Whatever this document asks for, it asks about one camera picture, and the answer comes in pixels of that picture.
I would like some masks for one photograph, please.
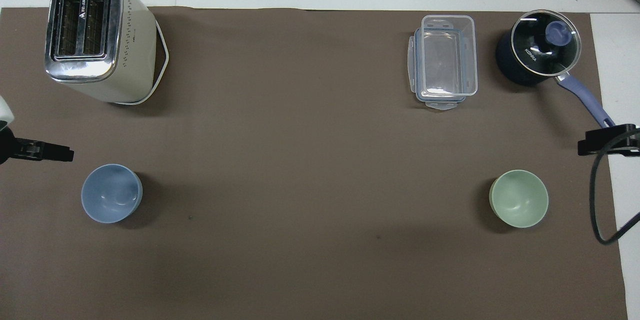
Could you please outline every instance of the brown table surface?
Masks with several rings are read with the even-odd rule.
[[[45,8],[2,9],[14,134],[76,155],[0,167],[0,318],[626,318],[617,245],[590,227],[593,159],[576,155],[597,124],[553,81],[518,86],[494,62],[519,13],[467,13],[479,90],[440,112],[410,92],[406,49],[441,12],[152,11],[171,60],[153,97],[127,107],[48,78]],[[583,41],[572,74],[599,94],[589,16],[568,16]],[[119,224],[80,204],[105,163],[144,186]],[[549,190],[530,229],[489,207],[514,168]]]

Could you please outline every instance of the clear plastic container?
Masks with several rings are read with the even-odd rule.
[[[455,108],[478,89],[476,31],[468,15],[427,15],[409,38],[411,91],[431,108]]]

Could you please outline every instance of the blue bowl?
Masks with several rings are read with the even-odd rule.
[[[82,207],[96,222],[119,222],[131,215],[142,199],[140,179],[124,165],[102,165],[84,182]]]

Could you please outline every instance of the lid knob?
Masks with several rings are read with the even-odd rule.
[[[546,26],[544,37],[549,44],[563,47],[573,38],[571,29],[562,20],[554,20]]]

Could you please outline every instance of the saucepan handle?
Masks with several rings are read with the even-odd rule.
[[[594,95],[587,89],[587,87],[582,84],[576,77],[573,77],[569,73],[564,73],[556,76],[555,80],[557,81],[559,86],[565,88],[566,90],[573,93],[580,101],[584,104],[584,106],[589,110],[589,113],[593,116],[593,118],[598,122],[601,127],[611,127],[614,126],[615,123],[611,120],[609,114],[602,108],[602,105],[594,97]]]

